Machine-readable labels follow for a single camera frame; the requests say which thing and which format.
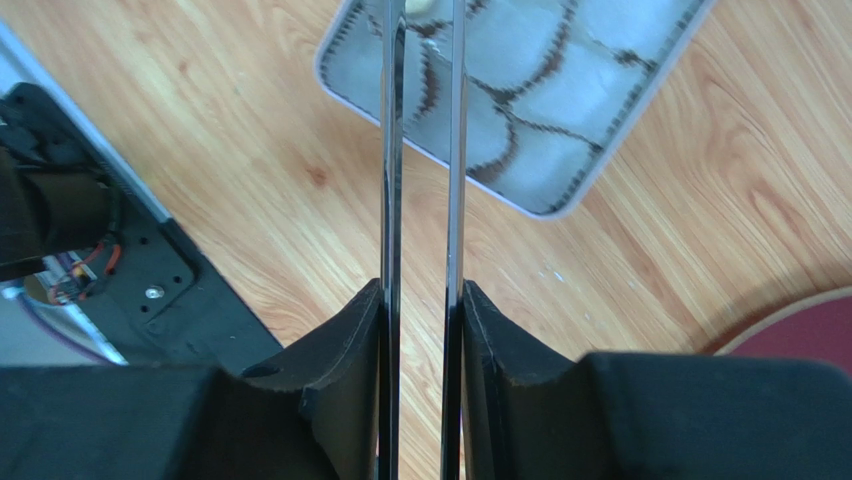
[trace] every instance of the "metal tray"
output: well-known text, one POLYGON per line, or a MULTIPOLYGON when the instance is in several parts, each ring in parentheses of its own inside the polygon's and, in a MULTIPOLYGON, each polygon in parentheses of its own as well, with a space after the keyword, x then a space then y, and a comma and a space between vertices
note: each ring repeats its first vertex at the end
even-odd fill
MULTIPOLYGON (((538 219, 570 212, 650 103, 713 0, 468 0, 468 179, 538 219)), ((449 160, 452 0, 409 17, 405 142, 449 160)), ((317 79, 379 123, 381 0, 347 0, 317 79)))

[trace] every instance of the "orange wire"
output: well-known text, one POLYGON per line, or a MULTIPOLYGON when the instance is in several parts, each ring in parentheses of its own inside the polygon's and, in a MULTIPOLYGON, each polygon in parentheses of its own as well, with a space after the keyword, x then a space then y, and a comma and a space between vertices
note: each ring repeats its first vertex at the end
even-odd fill
POLYGON ((74 264, 71 265, 72 270, 73 270, 74 267, 77 267, 79 265, 86 265, 87 263, 91 262, 92 260, 98 258, 98 255, 100 255, 103 250, 104 250, 104 242, 98 242, 98 245, 95 247, 94 250, 92 250, 92 253, 90 253, 89 256, 86 257, 85 260, 81 260, 79 262, 74 262, 74 264))
POLYGON ((107 275, 112 275, 115 270, 115 264, 118 263, 118 259, 121 257, 121 245, 115 244, 112 246, 112 255, 109 257, 109 261, 107 262, 106 268, 104 268, 104 273, 107 275))

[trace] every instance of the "wooden floor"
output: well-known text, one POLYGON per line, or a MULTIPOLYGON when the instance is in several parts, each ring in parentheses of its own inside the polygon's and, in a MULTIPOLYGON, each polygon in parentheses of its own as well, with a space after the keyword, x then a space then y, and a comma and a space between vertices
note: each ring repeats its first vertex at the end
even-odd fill
MULTIPOLYGON (((379 130, 320 90, 337 2, 0 2, 290 343, 379 271, 379 130)), ((466 276, 569 357, 691 352, 852 283, 852 3, 721 0, 570 217, 469 190, 466 276)), ((447 171, 404 169, 400 478, 437 478, 447 171)))

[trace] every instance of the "purple cable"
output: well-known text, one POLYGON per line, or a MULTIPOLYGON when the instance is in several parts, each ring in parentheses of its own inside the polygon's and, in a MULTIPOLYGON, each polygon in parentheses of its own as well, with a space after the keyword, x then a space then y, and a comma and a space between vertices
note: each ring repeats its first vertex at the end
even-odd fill
POLYGON ((21 307, 21 310, 23 310, 24 313, 26 313, 27 316, 30 317, 30 320, 32 320, 32 322, 42 332, 47 334, 47 336, 56 340, 57 342, 59 342, 60 344, 62 344, 66 348, 68 348, 69 350, 73 350, 73 351, 79 353, 80 355, 87 358, 88 360, 91 360, 95 363, 102 364, 102 365, 112 365, 112 363, 109 360, 107 360, 105 357, 98 355, 97 353, 89 350, 88 348, 86 348, 83 345, 75 342, 74 340, 66 337, 64 334, 62 334, 62 332, 57 330, 53 325, 51 325, 47 320, 45 320, 35 310, 35 308, 33 308, 32 305, 30 305, 30 302, 27 300, 26 296, 23 293, 18 295, 17 301, 18 301, 18 305, 21 307))

